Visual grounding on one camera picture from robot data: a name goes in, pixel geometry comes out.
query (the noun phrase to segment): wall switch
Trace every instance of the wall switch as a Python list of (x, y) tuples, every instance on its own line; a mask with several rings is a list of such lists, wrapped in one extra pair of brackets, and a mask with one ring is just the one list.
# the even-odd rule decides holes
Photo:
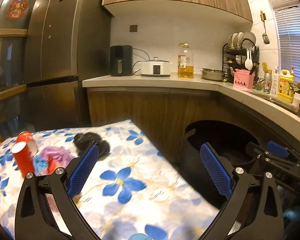
[(130, 32), (131, 33), (138, 32), (138, 25), (130, 25)]

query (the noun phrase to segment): bed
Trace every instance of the bed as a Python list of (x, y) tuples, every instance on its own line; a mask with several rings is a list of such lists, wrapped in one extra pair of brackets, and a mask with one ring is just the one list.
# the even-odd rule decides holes
[[(197, 193), (131, 120), (102, 127), (33, 133), (39, 151), (63, 146), (73, 157), (77, 133), (95, 132), (110, 145), (80, 195), (78, 209), (102, 240), (193, 240), (218, 209)], [(14, 239), (14, 220), (23, 178), (10, 151), (16, 138), (0, 145), (0, 224)], [(48, 201), (61, 231), (69, 233), (51, 195)]]

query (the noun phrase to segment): kitchen counter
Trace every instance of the kitchen counter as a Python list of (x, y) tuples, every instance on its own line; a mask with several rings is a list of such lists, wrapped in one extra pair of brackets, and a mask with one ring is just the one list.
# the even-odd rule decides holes
[(111, 90), (114, 87), (151, 87), (169, 89), (191, 89), (218, 91), (236, 101), (250, 107), (256, 112), (270, 119), (300, 142), (300, 118), (289, 111), (259, 98), (251, 93), (239, 90), (230, 83), (215, 82), (195, 77), (193, 79), (171, 77), (141, 77), (141, 76), (103, 76), (82, 81), (82, 86), (86, 88), (105, 88)]

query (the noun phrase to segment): white spoon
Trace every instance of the white spoon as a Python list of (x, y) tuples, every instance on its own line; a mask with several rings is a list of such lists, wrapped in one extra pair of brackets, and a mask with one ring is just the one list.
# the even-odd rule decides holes
[(247, 70), (251, 70), (253, 67), (252, 59), (251, 59), (251, 51), (250, 49), (247, 49), (247, 59), (244, 63), (244, 66)]

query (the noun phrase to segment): blue gripper pad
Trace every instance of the blue gripper pad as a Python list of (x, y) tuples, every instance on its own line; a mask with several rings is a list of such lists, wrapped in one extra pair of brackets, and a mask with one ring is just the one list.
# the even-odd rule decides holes
[(218, 192), (229, 199), (232, 194), (231, 178), (206, 143), (201, 146), (200, 158)]
[(80, 194), (98, 158), (98, 146), (93, 144), (69, 178), (67, 193), (70, 198)]
[(287, 149), (274, 141), (268, 142), (266, 150), (281, 158), (287, 158), (289, 156)]

